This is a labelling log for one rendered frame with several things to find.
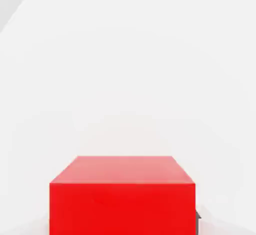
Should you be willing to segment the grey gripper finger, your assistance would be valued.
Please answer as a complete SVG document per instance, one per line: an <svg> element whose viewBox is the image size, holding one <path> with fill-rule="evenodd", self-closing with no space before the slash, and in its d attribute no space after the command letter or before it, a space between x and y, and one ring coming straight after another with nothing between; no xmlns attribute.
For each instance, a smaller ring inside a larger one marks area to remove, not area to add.
<svg viewBox="0 0 256 235"><path fill-rule="evenodd" d="M208 216L195 211L195 235L208 235Z"/></svg>

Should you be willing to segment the small red cube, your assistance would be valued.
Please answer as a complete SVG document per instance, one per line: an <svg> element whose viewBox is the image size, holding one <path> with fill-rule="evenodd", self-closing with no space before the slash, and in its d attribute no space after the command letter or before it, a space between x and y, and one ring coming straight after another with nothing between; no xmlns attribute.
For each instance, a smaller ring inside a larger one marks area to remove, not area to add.
<svg viewBox="0 0 256 235"><path fill-rule="evenodd" d="M49 235L196 235L196 184L171 156L78 156L49 184Z"/></svg>

